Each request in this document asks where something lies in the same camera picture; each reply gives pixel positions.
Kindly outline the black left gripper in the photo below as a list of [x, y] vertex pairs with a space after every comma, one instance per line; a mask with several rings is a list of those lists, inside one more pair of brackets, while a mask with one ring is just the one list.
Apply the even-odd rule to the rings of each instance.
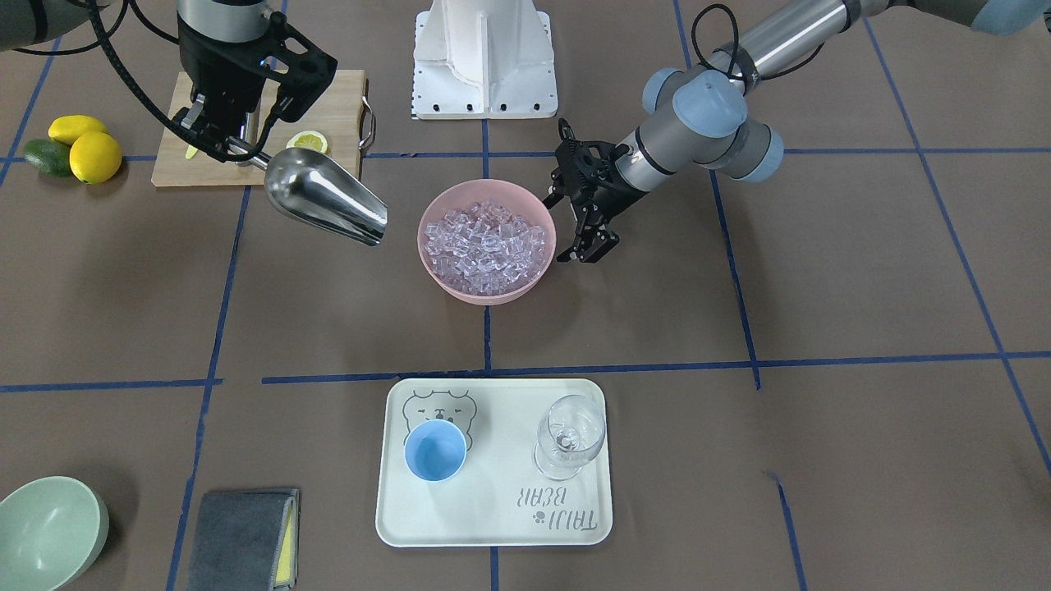
[[619, 244], [619, 236], [607, 222], [650, 192], [631, 184], [618, 168], [619, 158], [630, 156], [631, 146], [605, 141], [578, 140], [564, 117], [557, 121], [560, 143], [555, 150], [557, 167], [551, 174], [548, 197], [542, 203], [553, 208], [571, 200], [575, 226], [566, 250], [557, 262], [593, 264]]

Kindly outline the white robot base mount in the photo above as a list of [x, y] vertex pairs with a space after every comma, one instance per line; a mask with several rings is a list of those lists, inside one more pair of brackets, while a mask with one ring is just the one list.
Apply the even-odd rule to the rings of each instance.
[[414, 119], [558, 113], [551, 20], [532, 1], [434, 1], [416, 15], [414, 34]]

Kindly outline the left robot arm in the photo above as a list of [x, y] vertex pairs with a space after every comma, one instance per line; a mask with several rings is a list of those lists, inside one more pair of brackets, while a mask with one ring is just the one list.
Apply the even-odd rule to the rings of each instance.
[[746, 96], [765, 82], [800, 70], [837, 34], [893, 1], [792, 1], [750, 30], [731, 24], [731, 41], [710, 55], [698, 52], [688, 72], [655, 72], [643, 89], [647, 117], [616, 143], [576, 138], [560, 119], [544, 205], [570, 202], [573, 241], [560, 263], [594, 263], [619, 242], [607, 227], [619, 213], [687, 165], [697, 164], [738, 182], [757, 183], [778, 170], [781, 135], [748, 116]]

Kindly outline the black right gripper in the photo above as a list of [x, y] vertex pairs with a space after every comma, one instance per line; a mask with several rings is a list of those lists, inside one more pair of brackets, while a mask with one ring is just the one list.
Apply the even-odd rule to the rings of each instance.
[[[262, 151], [274, 122], [297, 122], [330, 86], [337, 59], [292, 26], [284, 12], [180, 12], [181, 66], [192, 86], [179, 113], [185, 142], [217, 161], [246, 161]], [[279, 94], [255, 145], [229, 152], [265, 82]]]

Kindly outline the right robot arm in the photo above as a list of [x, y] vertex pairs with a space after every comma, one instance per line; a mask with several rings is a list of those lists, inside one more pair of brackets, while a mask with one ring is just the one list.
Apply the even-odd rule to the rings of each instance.
[[[277, 122], [297, 122], [330, 86], [337, 59], [292, 26], [267, 1], [180, 1], [177, 30], [163, 30], [136, 1], [4, 1], [2, 49], [41, 55], [42, 45], [87, 25], [89, 44], [64, 55], [104, 53], [139, 104], [181, 141], [219, 162], [247, 164], [264, 157]], [[191, 82], [188, 108], [162, 113], [128, 70], [112, 39], [132, 14], [144, 29], [179, 48]]]

